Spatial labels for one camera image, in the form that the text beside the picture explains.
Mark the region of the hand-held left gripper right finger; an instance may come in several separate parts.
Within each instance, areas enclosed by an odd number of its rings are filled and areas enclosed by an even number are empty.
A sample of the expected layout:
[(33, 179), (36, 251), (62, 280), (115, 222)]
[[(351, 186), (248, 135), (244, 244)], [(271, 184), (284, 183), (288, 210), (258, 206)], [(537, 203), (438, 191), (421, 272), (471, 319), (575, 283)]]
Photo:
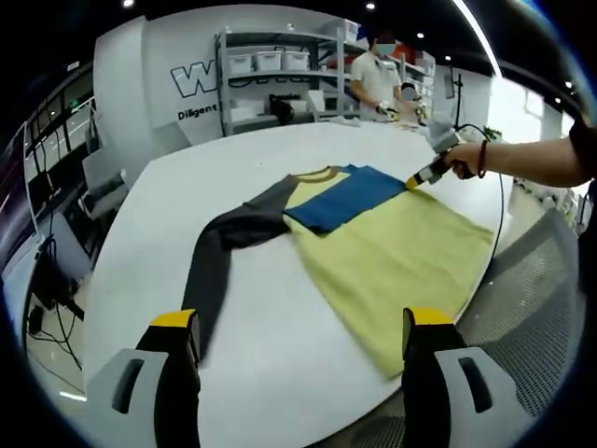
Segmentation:
[(512, 377), (435, 308), (403, 311), (406, 447), (513, 447), (531, 425)]

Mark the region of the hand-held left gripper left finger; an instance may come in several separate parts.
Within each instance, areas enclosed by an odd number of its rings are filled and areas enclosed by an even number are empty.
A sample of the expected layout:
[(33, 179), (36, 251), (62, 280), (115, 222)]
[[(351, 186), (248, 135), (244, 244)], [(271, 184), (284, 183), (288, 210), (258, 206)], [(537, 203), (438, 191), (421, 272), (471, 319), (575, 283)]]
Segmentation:
[(156, 317), (133, 349), (90, 379), (86, 441), (92, 447), (199, 447), (199, 318)]

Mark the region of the person's right hand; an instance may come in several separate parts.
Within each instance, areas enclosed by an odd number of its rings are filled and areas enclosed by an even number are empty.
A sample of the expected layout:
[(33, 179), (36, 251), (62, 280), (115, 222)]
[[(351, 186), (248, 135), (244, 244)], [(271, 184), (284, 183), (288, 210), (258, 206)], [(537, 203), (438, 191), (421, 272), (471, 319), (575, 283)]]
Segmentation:
[(462, 143), (451, 148), (444, 161), (461, 180), (478, 174), (481, 144)]

